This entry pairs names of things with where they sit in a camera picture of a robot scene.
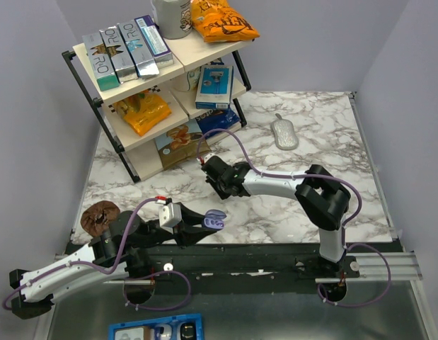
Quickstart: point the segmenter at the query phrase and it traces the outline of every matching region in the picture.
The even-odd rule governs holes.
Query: silver box
[[[121,38],[120,30],[116,26],[112,26],[99,32],[103,37],[105,48],[110,55],[120,83],[137,79],[138,76],[135,72],[134,62],[126,48],[125,42]]]
[[[94,77],[101,91],[110,90],[120,85],[113,70],[110,57],[105,50],[103,39],[99,32],[82,36],[86,53],[93,68]]]
[[[139,26],[133,20],[126,23],[118,23],[122,37],[125,40],[127,49],[134,60],[137,73],[141,78],[149,78],[159,74],[153,55],[146,46]]]

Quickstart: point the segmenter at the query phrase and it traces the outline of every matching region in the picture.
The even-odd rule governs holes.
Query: white bottle
[[[166,39],[185,37],[192,30],[190,0],[151,0],[154,22]]]

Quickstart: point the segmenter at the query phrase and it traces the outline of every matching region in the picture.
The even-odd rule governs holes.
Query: white canister
[[[171,87],[180,92],[193,91],[198,86],[198,81],[200,80],[200,70],[201,67],[197,67],[192,71],[186,72],[171,79]]]
[[[154,22],[166,39],[185,37],[192,30],[190,0],[151,0]]]

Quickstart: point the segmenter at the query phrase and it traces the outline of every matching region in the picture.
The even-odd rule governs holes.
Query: chip bag
[[[114,103],[113,108],[140,136],[171,114],[168,104],[147,90]]]
[[[226,0],[191,0],[192,22],[207,43],[258,38],[258,31]]]

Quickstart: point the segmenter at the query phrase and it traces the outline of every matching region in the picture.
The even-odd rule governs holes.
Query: blue box
[[[195,99],[196,108],[228,110],[233,91],[233,72],[232,66],[203,65]]]
[[[111,324],[108,327],[108,340],[115,340],[115,334],[125,329],[131,329],[131,328],[135,329],[137,327],[150,327],[153,329],[155,326],[160,324],[169,324],[173,330],[171,334],[171,338],[178,339],[178,335],[176,333],[178,326],[186,322],[194,323],[195,331],[197,332],[197,340],[204,340],[201,314],[183,314],[183,315],[176,315],[174,317],[159,317],[158,319],[123,322],[121,324]]]

